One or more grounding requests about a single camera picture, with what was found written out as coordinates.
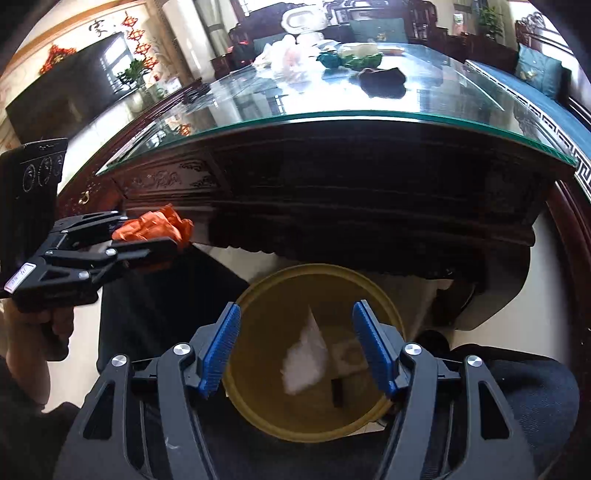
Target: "dark crumpled object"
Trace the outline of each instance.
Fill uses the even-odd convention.
[[[337,69],[340,66],[343,66],[359,72],[365,68],[378,68],[379,64],[382,63],[382,54],[376,53],[366,57],[348,55],[344,58],[341,58],[335,51],[324,51],[320,53],[318,57],[316,57],[316,60],[318,60],[327,69]]]
[[[406,75],[400,69],[364,69],[358,75],[361,89],[370,97],[402,98],[406,94]]]

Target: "person's leg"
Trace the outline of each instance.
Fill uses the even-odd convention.
[[[569,439],[579,412],[579,388],[570,370],[550,358],[501,348],[462,345],[446,358],[478,355],[491,371],[524,430],[542,473]]]
[[[119,353],[143,360],[187,342],[247,288],[245,280],[192,245],[166,270],[129,272],[103,288],[97,369]]]

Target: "green crumpled wrapper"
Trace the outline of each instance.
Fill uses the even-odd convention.
[[[368,55],[366,57],[355,57],[354,55],[348,55],[345,58],[341,58],[334,51],[324,51],[316,58],[325,68],[337,69],[340,66],[346,67],[356,72],[360,72],[363,69],[376,69],[379,64],[382,63],[382,54],[376,53],[374,55]]]

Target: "orange plastic wrapper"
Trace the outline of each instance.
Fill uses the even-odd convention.
[[[193,222],[181,219],[172,204],[161,208],[157,212],[148,212],[134,220],[127,220],[113,232],[111,238],[117,241],[134,242],[167,236],[172,238],[183,250],[191,239]]]

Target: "brass drawer handle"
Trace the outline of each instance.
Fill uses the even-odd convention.
[[[86,205],[90,200],[90,192],[86,190],[80,200],[78,200],[78,205]]]

